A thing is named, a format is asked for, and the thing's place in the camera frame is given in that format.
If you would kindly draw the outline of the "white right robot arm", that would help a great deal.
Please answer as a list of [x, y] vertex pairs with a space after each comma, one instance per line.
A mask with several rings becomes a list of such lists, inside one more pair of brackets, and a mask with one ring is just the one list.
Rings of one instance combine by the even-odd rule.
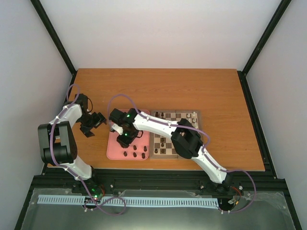
[[187, 119], [169, 121], [131, 108], [128, 112], [114, 109], [109, 120], [113, 122], [111, 128], [118, 133], [117, 142], [122, 148], [128, 148], [139, 132], [169, 138], [180, 157], [193, 160], [205, 171], [217, 193], [225, 195], [230, 190], [232, 176], [210, 155], [201, 139], [201, 131]]

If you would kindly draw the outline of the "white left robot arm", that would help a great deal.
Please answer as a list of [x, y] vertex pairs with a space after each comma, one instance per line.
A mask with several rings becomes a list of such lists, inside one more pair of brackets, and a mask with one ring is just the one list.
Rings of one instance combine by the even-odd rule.
[[41, 159], [44, 163], [59, 166], [69, 172], [75, 180], [83, 180], [83, 187], [89, 193], [96, 192], [100, 181], [93, 177], [92, 166], [86, 164], [79, 156], [72, 127], [80, 123], [81, 132], [93, 137], [93, 128], [106, 124], [101, 113], [88, 110], [90, 100], [84, 94], [75, 95], [76, 100], [66, 102], [62, 111], [47, 124], [39, 125], [38, 139]]

